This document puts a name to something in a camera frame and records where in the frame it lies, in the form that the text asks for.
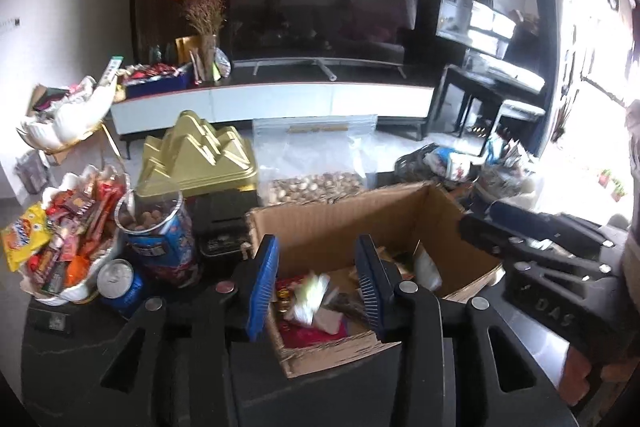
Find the person right hand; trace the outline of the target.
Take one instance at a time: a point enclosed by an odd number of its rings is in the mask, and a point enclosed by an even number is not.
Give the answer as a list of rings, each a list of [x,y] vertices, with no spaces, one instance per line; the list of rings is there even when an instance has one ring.
[[[600,370],[600,380],[604,383],[626,383],[639,364],[639,358],[633,357],[624,361],[605,365]],[[560,397],[570,407],[574,407],[584,399],[590,390],[588,377],[592,373],[593,366],[589,360],[574,347],[569,347],[563,372],[560,379],[558,392]]]

